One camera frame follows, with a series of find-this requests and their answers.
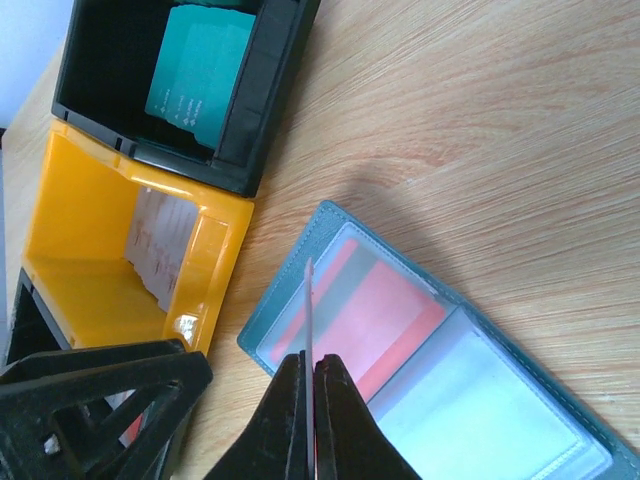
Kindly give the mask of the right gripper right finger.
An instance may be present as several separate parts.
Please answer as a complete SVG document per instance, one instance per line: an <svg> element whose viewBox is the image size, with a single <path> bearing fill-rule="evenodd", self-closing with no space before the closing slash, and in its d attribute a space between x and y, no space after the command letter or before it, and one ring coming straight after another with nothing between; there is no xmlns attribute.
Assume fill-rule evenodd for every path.
<svg viewBox="0 0 640 480"><path fill-rule="evenodd" d="M376 424L336 354L316 364L314 427L319 479L416 479Z"/></svg>

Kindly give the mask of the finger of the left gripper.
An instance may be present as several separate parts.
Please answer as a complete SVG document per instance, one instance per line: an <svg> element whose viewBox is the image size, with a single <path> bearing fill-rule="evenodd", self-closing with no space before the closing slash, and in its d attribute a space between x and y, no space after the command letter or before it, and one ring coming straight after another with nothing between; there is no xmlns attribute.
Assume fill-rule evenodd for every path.
<svg viewBox="0 0 640 480"><path fill-rule="evenodd" d="M213 374L179 340L31 354L1 370L4 479L168 479Z"/></svg>

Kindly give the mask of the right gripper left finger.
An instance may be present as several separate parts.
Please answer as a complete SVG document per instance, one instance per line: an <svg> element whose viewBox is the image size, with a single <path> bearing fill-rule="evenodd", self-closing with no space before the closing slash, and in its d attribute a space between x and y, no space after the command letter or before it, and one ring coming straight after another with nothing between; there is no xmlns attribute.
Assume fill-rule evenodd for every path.
<svg viewBox="0 0 640 480"><path fill-rule="evenodd" d="M306 479L305 354L287 355L243 432L208 479Z"/></svg>

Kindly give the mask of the black bin with red cards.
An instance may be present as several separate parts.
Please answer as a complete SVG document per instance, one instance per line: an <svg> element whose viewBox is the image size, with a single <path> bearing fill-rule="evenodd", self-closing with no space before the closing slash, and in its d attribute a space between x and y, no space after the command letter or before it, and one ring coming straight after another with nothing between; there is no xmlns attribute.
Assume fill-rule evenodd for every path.
<svg viewBox="0 0 640 480"><path fill-rule="evenodd" d="M11 364L34 353L69 349L69 341L22 268L17 281L7 345L2 349L1 365ZM188 413L181 422L144 479L170 479L174 474L190 416L191 413Z"/></svg>

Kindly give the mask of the teal card holder wallet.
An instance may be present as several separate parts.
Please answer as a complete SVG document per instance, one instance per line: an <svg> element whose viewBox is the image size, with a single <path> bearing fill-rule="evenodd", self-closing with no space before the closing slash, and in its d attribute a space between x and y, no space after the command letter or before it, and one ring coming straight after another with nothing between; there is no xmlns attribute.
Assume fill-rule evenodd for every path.
<svg viewBox="0 0 640 480"><path fill-rule="evenodd" d="M638 455L460 293L337 204L319 205L238 337L274 374L305 348L304 270L314 281L355 238L447 308L445 319L368 401L425 479L635 479Z"/></svg>

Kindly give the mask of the red circle card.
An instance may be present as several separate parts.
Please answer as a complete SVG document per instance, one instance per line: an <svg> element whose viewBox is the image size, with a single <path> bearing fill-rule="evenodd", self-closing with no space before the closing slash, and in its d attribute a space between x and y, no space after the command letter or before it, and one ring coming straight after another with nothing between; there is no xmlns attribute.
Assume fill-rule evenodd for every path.
<svg viewBox="0 0 640 480"><path fill-rule="evenodd" d="M355 238L314 281L312 359L340 356L370 400L445 319L423 285Z"/></svg>

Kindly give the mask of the white card seen edge-on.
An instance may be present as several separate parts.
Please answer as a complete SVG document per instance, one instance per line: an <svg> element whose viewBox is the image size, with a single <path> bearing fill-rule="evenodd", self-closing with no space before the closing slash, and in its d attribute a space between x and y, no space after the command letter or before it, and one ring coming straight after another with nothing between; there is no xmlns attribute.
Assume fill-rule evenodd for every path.
<svg viewBox="0 0 640 480"><path fill-rule="evenodd" d="M315 479L315 427L313 388L313 262L309 258L304 270L304 313L305 313L305 400L306 400L306 448L307 476Z"/></svg>

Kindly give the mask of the yellow bin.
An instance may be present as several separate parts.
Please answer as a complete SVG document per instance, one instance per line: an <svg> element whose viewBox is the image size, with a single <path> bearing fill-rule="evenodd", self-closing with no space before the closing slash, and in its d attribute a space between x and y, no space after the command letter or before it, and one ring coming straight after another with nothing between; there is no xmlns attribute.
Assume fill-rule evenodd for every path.
<svg viewBox="0 0 640 480"><path fill-rule="evenodd" d="M196 209L167 309L126 259L142 191ZM141 164L54 120L22 267L75 348L177 338L207 352L252 201Z"/></svg>

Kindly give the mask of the black bin with teal cards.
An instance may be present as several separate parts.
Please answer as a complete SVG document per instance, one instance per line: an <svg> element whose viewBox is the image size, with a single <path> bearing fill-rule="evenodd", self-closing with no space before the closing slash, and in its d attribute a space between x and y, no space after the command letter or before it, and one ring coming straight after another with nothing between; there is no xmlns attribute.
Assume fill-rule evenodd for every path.
<svg viewBox="0 0 640 480"><path fill-rule="evenodd" d="M53 114L139 162L256 195L315 1L78 1Z"/></svg>

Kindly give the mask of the white floral card stack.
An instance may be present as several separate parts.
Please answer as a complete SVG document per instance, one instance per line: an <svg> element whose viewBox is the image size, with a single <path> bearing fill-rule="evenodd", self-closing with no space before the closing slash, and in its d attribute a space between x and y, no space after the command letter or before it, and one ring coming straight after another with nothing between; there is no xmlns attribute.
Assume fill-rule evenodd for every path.
<svg viewBox="0 0 640 480"><path fill-rule="evenodd" d="M149 187L138 191L125 258L163 311L169 310L197 216L188 200Z"/></svg>

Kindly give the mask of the teal card stack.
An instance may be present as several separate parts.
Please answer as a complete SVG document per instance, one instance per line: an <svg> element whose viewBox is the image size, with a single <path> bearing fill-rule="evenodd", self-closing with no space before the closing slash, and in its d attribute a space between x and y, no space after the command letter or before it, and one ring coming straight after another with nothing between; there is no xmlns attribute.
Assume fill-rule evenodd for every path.
<svg viewBox="0 0 640 480"><path fill-rule="evenodd" d="M259 7L258 1L172 6L145 113L215 149Z"/></svg>

